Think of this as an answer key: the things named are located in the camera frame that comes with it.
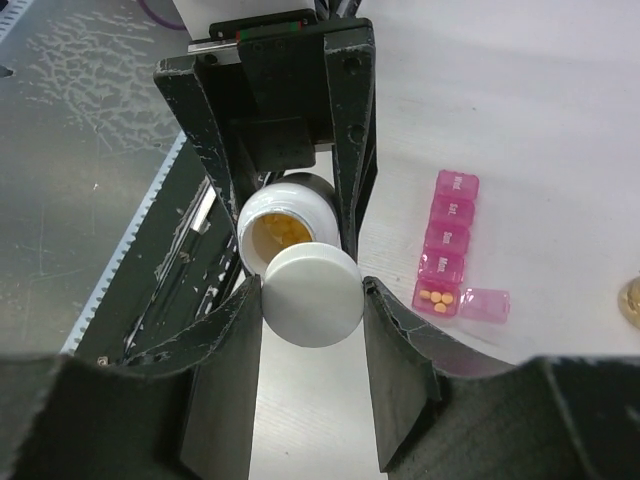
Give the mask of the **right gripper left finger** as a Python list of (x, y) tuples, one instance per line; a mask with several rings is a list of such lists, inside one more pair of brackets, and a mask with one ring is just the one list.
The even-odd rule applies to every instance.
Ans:
[(261, 283), (131, 358), (1, 361), (5, 479), (245, 479), (262, 337)]

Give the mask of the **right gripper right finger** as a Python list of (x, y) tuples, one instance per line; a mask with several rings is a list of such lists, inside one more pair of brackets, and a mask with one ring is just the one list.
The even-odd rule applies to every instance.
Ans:
[(364, 281), (379, 468), (390, 479), (635, 479), (639, 360), (541, 356), (509, 365)]

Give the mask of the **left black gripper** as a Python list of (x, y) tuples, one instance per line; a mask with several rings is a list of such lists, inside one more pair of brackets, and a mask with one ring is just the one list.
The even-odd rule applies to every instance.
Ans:
[(372, 23), (353, 17), (211, 22), (195, 56), (161, 60), (153, 79), (237, 232), (258, 174), (309, 168), (332, 152), (342, 249), (358, 237), (375, 182)]

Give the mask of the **pink pill organizer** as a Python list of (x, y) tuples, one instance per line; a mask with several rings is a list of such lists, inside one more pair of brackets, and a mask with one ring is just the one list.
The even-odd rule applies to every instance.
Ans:
[[(479, 190), (475, 175), (438, 172), (412, 297), (412, 307), (419, 313), (492, 324), (504, 324), (508, 319), (508, 292), (463, 285)], [(450, 292), (454, 303), (445, 314), (426, 311), (419, 304), (421, 289)]]

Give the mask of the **white vitamin bottle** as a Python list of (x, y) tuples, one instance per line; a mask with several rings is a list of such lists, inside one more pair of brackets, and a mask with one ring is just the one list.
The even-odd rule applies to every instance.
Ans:
[(238, 251), (252, 275), (263, 275), (281, 251), (306, 242), (340, 244), (335, 190), (322, 177), (293, 173), (258, 190), (241, 209)]

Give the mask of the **white bottle cap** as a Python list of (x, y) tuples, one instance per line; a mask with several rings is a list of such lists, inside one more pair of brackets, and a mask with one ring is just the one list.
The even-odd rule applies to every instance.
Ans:
[(261, 308), (283, 340), (303, 348), (328, 347), (348, 338), (362, 320), (363, 276), (338, 247), (296, 244), (268, 264)]

